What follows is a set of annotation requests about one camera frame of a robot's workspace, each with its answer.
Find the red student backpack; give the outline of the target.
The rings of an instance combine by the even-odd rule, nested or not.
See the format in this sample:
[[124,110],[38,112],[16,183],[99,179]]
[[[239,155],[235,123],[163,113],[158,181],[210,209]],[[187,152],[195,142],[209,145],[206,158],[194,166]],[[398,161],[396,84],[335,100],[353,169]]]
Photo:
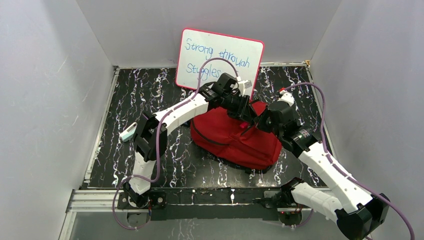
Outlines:
[[273,133],[231,118],[218,107],[190,121],[194,143],[216,157],[247,169],[265,170],[279,159],[282,144]]

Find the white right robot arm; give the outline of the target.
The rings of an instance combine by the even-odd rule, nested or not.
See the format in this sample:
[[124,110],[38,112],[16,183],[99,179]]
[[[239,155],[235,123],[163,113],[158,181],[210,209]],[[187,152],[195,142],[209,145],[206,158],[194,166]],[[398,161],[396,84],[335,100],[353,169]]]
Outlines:
[[366,238],[385,221],[388,198],[350,181],[351,174],[324,151],[326,145],[321,132],[298,123],[293,104],[285,101],[268,104],[258,116],[256,126],[273,133],[282,147],[312,168],[332,192],[325,193],[295,177],[282,185],[278,193],[257,199],[257,203],[271,208],[279,204],[310,207],[335,222],[349,240]]

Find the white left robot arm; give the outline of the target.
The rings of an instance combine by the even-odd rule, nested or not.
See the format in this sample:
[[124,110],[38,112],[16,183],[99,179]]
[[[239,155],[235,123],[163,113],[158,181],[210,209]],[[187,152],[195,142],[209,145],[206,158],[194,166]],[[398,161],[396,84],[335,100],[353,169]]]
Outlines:
[[132,175],[121,182],[127,200],[136,208],[145,208],[152,202],[148,192],[159,179],[160,158],[167,149],[168,136],[176,128],[218,107],[228,110],[238,120],[252,123],[257,114],[246,94],[252,87],[250,80],[223,73],[216,82],[198,85],[188,98],[165,110],[144,111],[138,122],[119,135],[123,142],[132,141],[135,152]]

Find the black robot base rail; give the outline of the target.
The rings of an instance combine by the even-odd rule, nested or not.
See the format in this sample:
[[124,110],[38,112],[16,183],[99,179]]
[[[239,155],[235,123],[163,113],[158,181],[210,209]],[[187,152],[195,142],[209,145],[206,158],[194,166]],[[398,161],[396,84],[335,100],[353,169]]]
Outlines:
[[153,188],[140,197],[129,188],[118,194],[119,210],[149,211],[153,221],[259,219],[298,225],[304,206],[281,199],[279,187]]

